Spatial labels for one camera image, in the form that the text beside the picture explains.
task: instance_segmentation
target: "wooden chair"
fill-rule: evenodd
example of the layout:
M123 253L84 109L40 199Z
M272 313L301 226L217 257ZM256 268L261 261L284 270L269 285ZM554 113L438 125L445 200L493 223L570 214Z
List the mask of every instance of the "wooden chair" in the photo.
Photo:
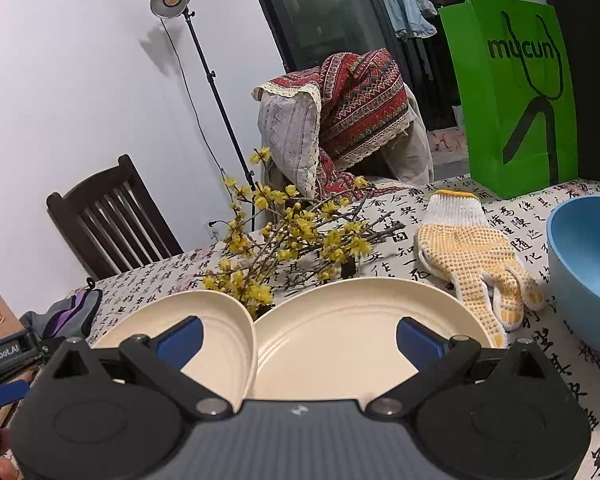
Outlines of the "wooden chair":
M49 195L46 205L97 280L182 253L128 155L65 196Z

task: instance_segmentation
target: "green paper bag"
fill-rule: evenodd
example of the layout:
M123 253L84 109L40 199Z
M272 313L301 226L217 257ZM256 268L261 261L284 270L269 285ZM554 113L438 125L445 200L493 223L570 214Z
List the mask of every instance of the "green paper bag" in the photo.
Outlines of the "green paper bag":
M471 176L503 198L578 176L571 73L554 8L466 0L440 9Z

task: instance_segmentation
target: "electrical outlet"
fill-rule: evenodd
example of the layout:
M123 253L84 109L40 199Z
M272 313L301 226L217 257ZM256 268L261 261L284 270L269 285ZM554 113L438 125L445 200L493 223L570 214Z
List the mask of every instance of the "electrical outlet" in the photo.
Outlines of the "electrical outlet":
M205 231L213 241L220 241L220 229L218 228L218 224L213 221L205 222Z

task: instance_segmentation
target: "beige plate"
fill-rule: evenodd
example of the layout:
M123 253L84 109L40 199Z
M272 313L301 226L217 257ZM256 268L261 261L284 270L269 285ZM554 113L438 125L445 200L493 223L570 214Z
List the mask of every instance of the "beige plate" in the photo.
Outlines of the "beige plate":
M456 298L423 283L357 278L309 290L255 323L258 371L250 397L358 399L366 404L417 372L395 340L411 316L444 337L490 339Z
M93 347L118 346L133 334L154 337L187 316L202 320L204 338L182 372L231 402L237 412L253 385L255 333L251 316L228 295L194 290L154 301L120 321Z

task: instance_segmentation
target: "blue bowl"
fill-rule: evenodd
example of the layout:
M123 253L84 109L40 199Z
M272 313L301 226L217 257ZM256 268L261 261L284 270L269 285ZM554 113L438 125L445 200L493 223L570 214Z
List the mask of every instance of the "blue bowl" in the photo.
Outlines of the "blue bowl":
M575 335L600 352L600 196L559 205L546 234L557 307Z

